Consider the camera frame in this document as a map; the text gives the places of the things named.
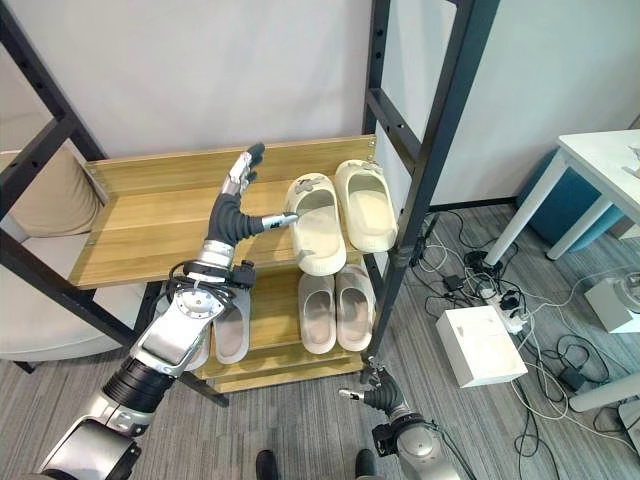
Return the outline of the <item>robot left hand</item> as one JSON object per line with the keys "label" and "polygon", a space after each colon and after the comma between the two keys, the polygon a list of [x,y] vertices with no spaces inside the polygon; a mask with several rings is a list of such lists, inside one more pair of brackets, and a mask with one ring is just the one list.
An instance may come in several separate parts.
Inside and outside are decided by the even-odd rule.
{"label": "robot left hand", "polygon": [[208,241],[235,247],[244,239],[289,226],[299,219],[294,212],[251,216],[241,210],[241,197],[257,178],[255,168],[262,162],[265,150],[263,143],[252,145],[239,155],[228,171],[211,211],[206,236]]}

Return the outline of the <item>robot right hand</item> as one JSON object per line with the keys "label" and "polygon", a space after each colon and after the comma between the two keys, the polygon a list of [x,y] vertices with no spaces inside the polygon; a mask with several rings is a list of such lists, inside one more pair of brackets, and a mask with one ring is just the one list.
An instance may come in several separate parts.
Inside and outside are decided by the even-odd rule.
{"label": "robot right hand", "polygon": [[408,412],[409,407],[402,389],[386,366],[370,357],[361,373],[371,388],[366,391],[355,391],[340,388],[338,395],[348,400],[363,402],[365,405],[385,413],[389,418]]}

